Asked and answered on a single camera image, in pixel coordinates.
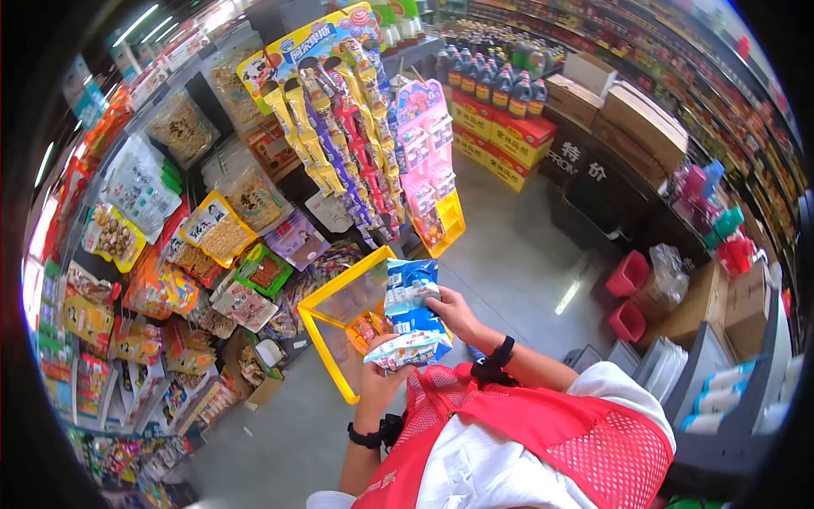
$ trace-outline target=barcode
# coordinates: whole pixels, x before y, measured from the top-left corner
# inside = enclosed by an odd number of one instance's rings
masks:
[[[409,322],[393,324],[393,330],[399,334],[407,334],[409,332]]]

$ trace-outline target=person's left hand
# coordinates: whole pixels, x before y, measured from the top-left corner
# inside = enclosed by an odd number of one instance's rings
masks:
[[[385,336],[376,336],[370,342],[368,352],[372,351],[385,341],[389,341],[399,337],[398,334],[387,334]],[[381,419],[382,412],[387,406],[392,403],[396,390],[401,385],[410,373],[416,371],[415,366],[404,366],[399,369],[394,375],[385,376],[384,370],[376,366],[375,362],[365,362],[361,366],[361,391],[359,395],[359,403],[357,405],[357,417],[355,423],[360,427],[373,426],[375,422],[375,429],[370,432],[377,432],[379,430],[379,419]],[[364,433],[357,428],[354,428],[359,433]]]

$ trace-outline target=store aisle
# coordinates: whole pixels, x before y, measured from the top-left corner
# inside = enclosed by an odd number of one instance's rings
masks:
[[[587,344],[607,353],[613,301],[596,283],[613,262],[578,248],[552,224],[544,178],[516,195],[465,156],[454,158],[467,230],[441,256],[439,283],[463,294],[483,323],[550,357]],[[442,359],[448,366],[468,361],[459,340]],[[353,408],[315,348],[285,374],[266,406],[234,409],[179,466],[199,492],[199,507],[304,507],[314,491],[336,488]],[[403,394],[392,413],[404,409]]]

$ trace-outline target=red plastic basket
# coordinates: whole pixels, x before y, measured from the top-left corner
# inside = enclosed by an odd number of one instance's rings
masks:
[[[631,301],[625,301],[608,318],[608,323],[621,340],[635,343],[645,333],[647,321],[639,308]]]
[[[614,296],[630,297],[645,286],[649,272],[645,255],[631,251],[605,282],[605,288]]]

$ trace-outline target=person's right hand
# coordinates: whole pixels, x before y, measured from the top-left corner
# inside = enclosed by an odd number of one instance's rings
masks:
[[[455,336],[461,338],[464,343],[472,344],[484,326],[472,314],[460,293],[442,286],[438,286],[438,289],[441,292],[441,300],[427,297],[424,304],[444,320]]]

